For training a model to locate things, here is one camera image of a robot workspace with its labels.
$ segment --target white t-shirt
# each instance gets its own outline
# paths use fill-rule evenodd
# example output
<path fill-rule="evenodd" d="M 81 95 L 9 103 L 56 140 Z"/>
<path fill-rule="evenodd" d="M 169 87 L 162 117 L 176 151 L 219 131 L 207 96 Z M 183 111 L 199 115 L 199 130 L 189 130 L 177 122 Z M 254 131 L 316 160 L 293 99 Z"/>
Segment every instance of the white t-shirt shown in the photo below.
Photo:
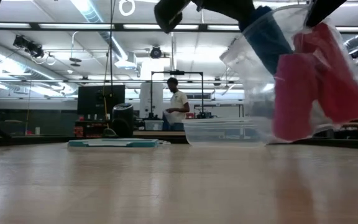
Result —
<path fill-rule="evenodd" d="M 185 103 L 187 103 L 187 96 L 184 92 L 177 91 L 173 94 L 171 98 L 171 108 L 184 108 Z M 186 113 L 181 112 L 172 112 L 171 113 L 175 123 L 181 123 L 183 119 L 186 118 Z"/>

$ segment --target teal tray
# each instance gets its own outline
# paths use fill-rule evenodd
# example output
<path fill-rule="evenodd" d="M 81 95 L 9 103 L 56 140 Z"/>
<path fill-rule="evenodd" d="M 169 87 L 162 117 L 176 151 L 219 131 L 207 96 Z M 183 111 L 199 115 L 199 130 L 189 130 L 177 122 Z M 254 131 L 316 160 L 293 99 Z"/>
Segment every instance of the teal tray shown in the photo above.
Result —
<path fill-rule="evenodd" d="M 70 147 L 157 147 L 158 139 L 87 139 L 71 140 Z"/>

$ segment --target pink fabric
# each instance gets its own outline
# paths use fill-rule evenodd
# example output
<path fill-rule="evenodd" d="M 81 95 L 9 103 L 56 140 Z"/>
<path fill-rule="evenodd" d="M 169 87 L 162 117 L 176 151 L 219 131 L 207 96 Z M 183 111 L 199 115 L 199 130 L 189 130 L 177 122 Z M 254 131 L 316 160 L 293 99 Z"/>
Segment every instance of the pink fabric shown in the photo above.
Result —
<path fill-rule="evenodd" d="M 310 34 L 297 34 L 294 45 L 297 52 L 314 53 L 324 62 L 316 69 L 318 101 L 325 115 L 335 124 L 357 119 L 358 84 L 329 27 L 320 23 Z"/>
<path fill-rule="evenodd" d="M 316 70 L 312 54 L 282 55 L 275 76 L 273 132 L 286 141 L 306 138 L 312 102 L 318 97 Z"/>

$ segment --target man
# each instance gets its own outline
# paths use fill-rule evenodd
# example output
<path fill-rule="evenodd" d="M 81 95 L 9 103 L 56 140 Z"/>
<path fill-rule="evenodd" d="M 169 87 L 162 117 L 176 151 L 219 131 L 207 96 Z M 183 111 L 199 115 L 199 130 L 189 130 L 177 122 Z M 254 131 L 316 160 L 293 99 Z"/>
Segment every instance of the man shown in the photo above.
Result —
<path fill-rule="evenodd" d="M 166 109 L 174 124 L 171 125 L 171 130 L 182 131 L 183 123 L 181 122 L 186 118 L 186 113 L 190 111 L 189 102 L 187 96 L 182 91 L 178 90 L 178 80 L 176 78 L 169 78 L 167 81 L 169 90 L 173 93 L 171 98 L 171 107 Z"/>

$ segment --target computer monitor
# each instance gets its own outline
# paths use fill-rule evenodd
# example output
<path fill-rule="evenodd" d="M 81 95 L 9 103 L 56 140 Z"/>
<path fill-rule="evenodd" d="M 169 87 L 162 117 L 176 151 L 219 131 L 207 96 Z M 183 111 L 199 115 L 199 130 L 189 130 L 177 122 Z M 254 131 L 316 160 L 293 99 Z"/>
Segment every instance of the computer monitor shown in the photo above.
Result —
<path fill-rule="evenodd" d="M 104 114 L 104 96 L 106 96 L 107 113 L 112 113 L 112 108 L 120 103 L 125 103 L 125 85 L 81 86 L 78 89 L 77 113 Z"/>

